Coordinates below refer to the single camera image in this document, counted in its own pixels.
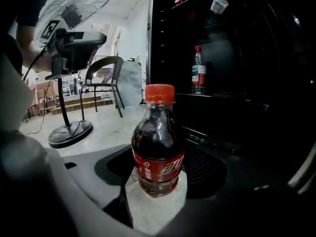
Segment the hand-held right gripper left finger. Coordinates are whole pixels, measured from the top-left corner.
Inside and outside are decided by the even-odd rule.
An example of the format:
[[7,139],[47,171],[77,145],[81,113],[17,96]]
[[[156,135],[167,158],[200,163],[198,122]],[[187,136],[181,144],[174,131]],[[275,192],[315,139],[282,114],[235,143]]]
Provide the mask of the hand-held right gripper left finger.
[[71,179],[97,207],[133,228],[125,191],[134,168],[130,144],[69,157],[61,157],[56,149],[46,152],[61,159]]

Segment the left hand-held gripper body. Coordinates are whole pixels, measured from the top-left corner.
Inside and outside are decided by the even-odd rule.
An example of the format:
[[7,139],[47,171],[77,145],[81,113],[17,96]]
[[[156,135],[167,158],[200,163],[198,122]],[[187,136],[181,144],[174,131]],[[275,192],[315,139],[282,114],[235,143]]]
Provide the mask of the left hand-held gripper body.
[[74,31],[65,20],[49,20],[39,29],[39,41],[52,59],[51,74],[45,79],[59,79],[88,68],[90,57],[106,40],[102,32]]

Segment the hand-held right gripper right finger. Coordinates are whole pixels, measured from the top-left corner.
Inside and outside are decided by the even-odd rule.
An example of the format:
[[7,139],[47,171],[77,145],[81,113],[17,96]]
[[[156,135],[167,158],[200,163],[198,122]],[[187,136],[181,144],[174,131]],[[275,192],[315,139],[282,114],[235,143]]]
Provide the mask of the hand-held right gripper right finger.
[[184,160],[186,200],[160,237],[313,237],[316,201],[264,166],[203,146]]

